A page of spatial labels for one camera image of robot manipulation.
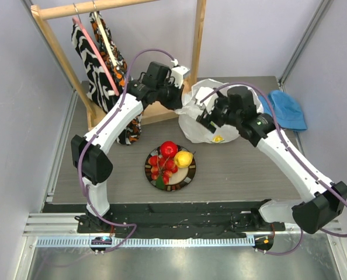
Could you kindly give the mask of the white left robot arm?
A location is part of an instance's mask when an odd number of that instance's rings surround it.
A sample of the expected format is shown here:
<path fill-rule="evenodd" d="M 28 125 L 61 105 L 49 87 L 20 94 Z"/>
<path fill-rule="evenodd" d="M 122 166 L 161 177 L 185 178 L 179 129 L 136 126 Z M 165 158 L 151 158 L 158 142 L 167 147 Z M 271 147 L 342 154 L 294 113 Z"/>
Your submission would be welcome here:
<path fill-rule="evenodd" d="M 113 170 L 107 156 L 110 148 L 150 104 L 159 102 L 168 110 L 181 108 L 183 83 L 189 72 L 177 61 L 171 68 L 159 62 L 150 63 L 138 79 L 126 82 L 124 93 L 97 126 L 84 136 L 72 138 L 72 161 L 87 200 L 86 209 L 92 216 L 90 224 L 97 232 L 106 232 L 111 225 L 111 218 L 106 215 L 110 209 L 106 181 Z"/>

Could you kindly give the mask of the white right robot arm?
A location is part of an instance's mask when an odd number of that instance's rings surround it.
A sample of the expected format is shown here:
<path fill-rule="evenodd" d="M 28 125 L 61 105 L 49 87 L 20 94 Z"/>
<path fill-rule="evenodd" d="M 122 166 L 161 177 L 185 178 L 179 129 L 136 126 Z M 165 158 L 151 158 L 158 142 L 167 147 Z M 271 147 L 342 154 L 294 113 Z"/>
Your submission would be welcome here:
<path fill-rule="evenodd" d="M 259 149 L 284 173 L 300 195 L 299 200 L 263 203 L 250 216 L 256 230 L 272 222 L 295 223 L 304 232 L 314 234 L 338 217 L 347 199 L 347 185 L 333 183 L 291 144 L 277 121 L 263 112 L 255 91 L 247 85 L 201 86 L 193 92 L 200 110 L 196 121 L 214 133 L 224 125 Z"/>

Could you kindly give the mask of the fake red cherry bunch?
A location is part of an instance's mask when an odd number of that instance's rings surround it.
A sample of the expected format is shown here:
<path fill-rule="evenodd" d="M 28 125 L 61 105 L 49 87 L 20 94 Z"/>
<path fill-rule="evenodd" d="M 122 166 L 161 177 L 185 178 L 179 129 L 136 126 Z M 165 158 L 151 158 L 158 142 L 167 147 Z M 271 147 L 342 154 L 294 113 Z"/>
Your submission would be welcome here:
<path fill-rule="evenodd" d="M 169 179 L 178 172 L 173 159 L 166 159 L 160 155 L 149 156 L 145 166 L 145 175 L 148 181 L 157 189 L 174 191 L 175 187 Z"/>

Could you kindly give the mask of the fake yellow lemon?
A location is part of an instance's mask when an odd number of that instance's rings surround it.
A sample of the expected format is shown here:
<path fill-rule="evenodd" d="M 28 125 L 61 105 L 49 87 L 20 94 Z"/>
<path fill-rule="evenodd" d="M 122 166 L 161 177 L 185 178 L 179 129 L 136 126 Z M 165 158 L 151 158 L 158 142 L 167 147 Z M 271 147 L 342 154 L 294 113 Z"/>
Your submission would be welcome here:
<path fill-rule="evenodd" d="M 189 167 L 192 163 L 192 160 L 193 154 L 186 150 L 179 151 L 173 158 L 173 161 L 175 162 L 176 166 L 180 169 Z"/>

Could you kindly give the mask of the white plastic bag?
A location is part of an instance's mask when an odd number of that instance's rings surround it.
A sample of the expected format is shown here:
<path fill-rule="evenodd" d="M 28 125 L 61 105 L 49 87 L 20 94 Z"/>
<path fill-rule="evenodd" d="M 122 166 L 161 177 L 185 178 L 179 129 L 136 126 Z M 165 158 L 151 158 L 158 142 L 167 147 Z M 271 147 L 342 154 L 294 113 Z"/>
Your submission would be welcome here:
<path fill-rule="evenodd" d="M 237 139 L 240 135 L 235 127 L 223 125 L 217 127 L 215 133 L 211 133 L 204 126 L 196 121 L 197 116 L 201 115 L 201 110 L 196 105 L 196 93 L 201 87 L 218 88 L 223 85 L 220 82 L 211 78 L 200 80 L 192 86 L 191 91 L 182 94 L 182 108 L 175 110 L 179 115 L 179 126 L 185 137 L 192 143 L 208 143 L 208 144 L 223 144 Z"/>

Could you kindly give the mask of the fake red apple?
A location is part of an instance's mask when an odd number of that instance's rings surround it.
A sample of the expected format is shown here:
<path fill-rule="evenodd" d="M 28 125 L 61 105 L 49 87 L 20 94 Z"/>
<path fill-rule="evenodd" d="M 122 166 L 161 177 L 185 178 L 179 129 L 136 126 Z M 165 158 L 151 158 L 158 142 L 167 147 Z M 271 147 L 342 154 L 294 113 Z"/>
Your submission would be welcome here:
<path fill-rule="evenodd" d="M 178 153 L 178 146 L 172 141 L 166 141 L 159 147 L 160 154 L 166 159 L 172 159 Z"/>

